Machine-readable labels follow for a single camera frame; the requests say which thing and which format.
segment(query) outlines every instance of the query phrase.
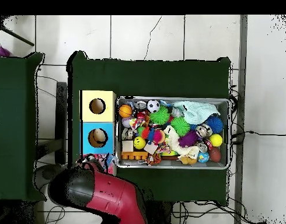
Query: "soccer ball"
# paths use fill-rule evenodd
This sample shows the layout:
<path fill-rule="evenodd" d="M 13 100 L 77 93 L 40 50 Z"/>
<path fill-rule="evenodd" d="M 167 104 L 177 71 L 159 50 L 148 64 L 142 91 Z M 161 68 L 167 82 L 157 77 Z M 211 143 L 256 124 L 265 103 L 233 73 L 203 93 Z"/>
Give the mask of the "soccer ball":
<path fill-rule="evenodd" d="M 159 102 L 157 100 L 150 100 L 147 103 L 147 109 L 148 111 L 150 111 L 151 113 L 156 113 L 159 110 Z"/>

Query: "gray bin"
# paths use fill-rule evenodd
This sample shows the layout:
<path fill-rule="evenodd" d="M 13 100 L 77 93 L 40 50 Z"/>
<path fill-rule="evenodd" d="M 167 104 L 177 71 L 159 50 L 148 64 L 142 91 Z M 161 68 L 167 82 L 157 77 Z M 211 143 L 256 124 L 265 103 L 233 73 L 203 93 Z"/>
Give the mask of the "gray bin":
<path fill-rule="evenodd" d="M 211 99 L 211 98 L 168 98 L 168 97 L 118 97 L 116 100 L 116 110 L 118 111 L 121 105 L 127 104 L 127 102 L 137 102 L 143 100 L 164 100 L 167 103 L 179 102 L 179 101 L 192 101 L 214 104 L 217 110 L 220 112 L 220 118 L 224 124 L 223 132 L 220 135 L 223 138 L 223 143 L 219 147 L 221 152 L 221 160 L 219 163 L 208 161 L 207 163 L 197 162 L 194 165 L 184 165 L 181 161 L 177 160 L 162 160 L 160 164 L 148 166 L 146 163 L 140 164 L 142 161 L 137 160 L 123 160 L 121 158 L 121 133 L 123 126 L 121 124 L 121 117 L 117 114 L 118 122 L 116 124 L 116 138 L 115 138 L 115 152 L 118 158 L 118 167 L 121 168 L 142 168 L 142 169 L 227 169 L 230 164 L 230 137 L 231 137 L 231 101 L 227 99 Z"/>

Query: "purple toy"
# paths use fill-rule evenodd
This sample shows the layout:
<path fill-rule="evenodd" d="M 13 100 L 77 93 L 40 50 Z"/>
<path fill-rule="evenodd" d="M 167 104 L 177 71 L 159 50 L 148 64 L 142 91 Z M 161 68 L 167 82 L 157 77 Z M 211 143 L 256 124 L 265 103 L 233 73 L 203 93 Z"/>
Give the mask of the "purple toy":
<path fill-rule="evenodd" d="M 10 51 L 0 46 L 0 57 L 9 57 Z"/>
<path fill-rule="evenodd" d="M 197 131 L 189 131 L 185 136 L 178 139 L 179 146 L 182 148 L 191 147 L 198 140 L 202 140 Z"/>

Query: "yellow box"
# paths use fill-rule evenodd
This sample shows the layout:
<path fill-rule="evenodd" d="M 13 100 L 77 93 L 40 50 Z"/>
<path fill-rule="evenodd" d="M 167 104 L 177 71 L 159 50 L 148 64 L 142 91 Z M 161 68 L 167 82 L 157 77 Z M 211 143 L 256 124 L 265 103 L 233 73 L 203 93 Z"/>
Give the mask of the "yellow box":
<path fill-rule="evenodd" d="M 112 91 L 83 90 L 83 122 L 114 122 L 115 99 L 116 95 Z"/>

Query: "green tabletop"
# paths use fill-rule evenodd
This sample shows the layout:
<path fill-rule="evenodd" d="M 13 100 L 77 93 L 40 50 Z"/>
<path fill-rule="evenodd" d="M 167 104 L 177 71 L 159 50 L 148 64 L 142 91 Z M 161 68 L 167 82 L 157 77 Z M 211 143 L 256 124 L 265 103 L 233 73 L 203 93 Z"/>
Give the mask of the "green tabletop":
<path fill-rule="evenodd" d="M 218 61 L 91 60 L 74 52 L 68 60 L 68 153 L 79 158 L 79 91 L 111 90 L 118 96 L 228 98 L 229 58 Z M 226 170 L 117 168 L 145 199 L 216 200 L 226 204 Z"/>
<path fill-rule="evenodd" d="M 42 200 L 36 161 L 36 69 L 43 54 L 0 57 L 0 200 Z"/>

